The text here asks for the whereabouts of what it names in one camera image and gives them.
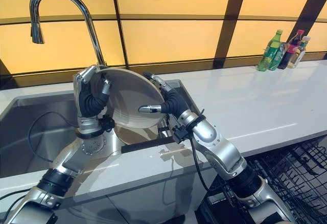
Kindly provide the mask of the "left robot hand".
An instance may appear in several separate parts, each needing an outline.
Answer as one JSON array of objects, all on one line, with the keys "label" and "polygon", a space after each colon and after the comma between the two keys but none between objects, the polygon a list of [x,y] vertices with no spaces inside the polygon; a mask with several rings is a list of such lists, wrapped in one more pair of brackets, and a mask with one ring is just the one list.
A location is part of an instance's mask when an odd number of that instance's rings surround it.
[{"label": "left robot hand", "polygon": [[[74,97],[77,108],[77,131],[80,134],[95,133],[101,130],[98,115],[107,105],[111,82],[100,71],[105,65],[91,65],[73,76]],[[100,93],[91,91],[91,80],[100,76]]]}]

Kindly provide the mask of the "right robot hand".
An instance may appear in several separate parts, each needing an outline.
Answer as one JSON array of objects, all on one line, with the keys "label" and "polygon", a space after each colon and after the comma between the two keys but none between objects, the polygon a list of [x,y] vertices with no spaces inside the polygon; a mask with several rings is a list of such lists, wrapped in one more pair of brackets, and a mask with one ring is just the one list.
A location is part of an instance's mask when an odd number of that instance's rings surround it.
[{"label": "right robot hand", "polygon": [[159,89],[165,101],[158,105],[142,105],[138,108],[139,113],[171,114],[184,126],[197,120],[198,116],[190,110],[184,97],[176,89],[153,73],[144,72],[143,75]]}]

